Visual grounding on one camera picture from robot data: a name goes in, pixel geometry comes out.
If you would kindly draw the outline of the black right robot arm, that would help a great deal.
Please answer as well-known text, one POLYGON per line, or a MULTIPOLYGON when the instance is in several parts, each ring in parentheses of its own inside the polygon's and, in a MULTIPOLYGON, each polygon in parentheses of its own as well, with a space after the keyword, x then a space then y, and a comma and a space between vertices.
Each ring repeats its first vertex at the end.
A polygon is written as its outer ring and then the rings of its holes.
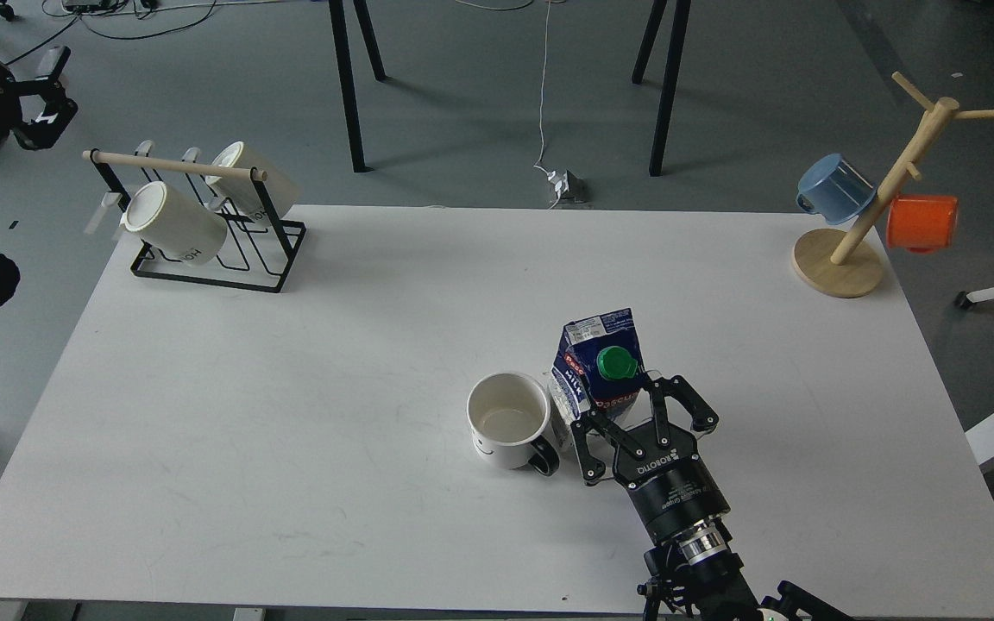
POLYGON ((645 527, 652 547, 644 555, 648 581, 638 593, 642 617, 655 620, 662 606, 701 620, 844 620, 846 614, 792 582, 762 599, 743 578, 722 518, 730 507, 698 449, 717 428, 718 414, 682 376, 643 374, 651 419, 625 430, 591 398, 572 422, 577 463, 585 483, 605 472, 587 435, 595 431, 614 449, 611 472, 645 527))

